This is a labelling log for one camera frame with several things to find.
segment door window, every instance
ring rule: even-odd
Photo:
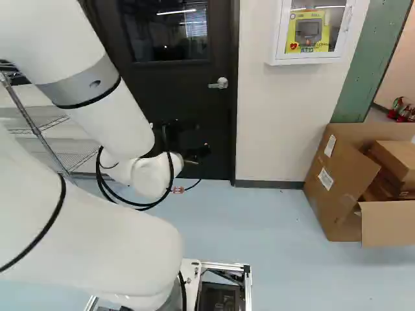
[[[135,62],[208,59],[207,1],[120,0]]]

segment door lever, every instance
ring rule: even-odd
[[[222,76],[218,79],[218,83],[208,84],[207,87],[210,89],[227,89],[228,85],[228,79]]]

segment open cardboard box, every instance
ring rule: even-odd
[[[327,125],[304,193],[328,240],[362,241],[364,247],[415,244],[415,201],[357,202],[381,169],[362,151],[376,140],[414,136],[410,123]]]

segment aluminum frame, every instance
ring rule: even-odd
[[[245,294],[244,311],[252,311],[252,269],[249,264],[224,264],[219,262],[202,262],[202,270],[204,271],[226,271],[239,272],[243,275],[243,287]],[[99,298],[91,296],[84,311],[94,311],[98,305]]]

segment floor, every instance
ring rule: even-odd
[[[365,122],[395,122],[395,120],[388,119],[386,112],[374,106],[370,108]]]
[[[177,179],[187,186],[191,180]],[[78,185],[98,194],[95,182]],[[117,187],[126,198],[130,188]],[[328,242],[300,190],[236,189],[203,181],[151,210],[175,225],[185,256],[252,265],[253,310],[413,310],[415,247]],[[82,311],[89,295],[0,282],[0,309]]]

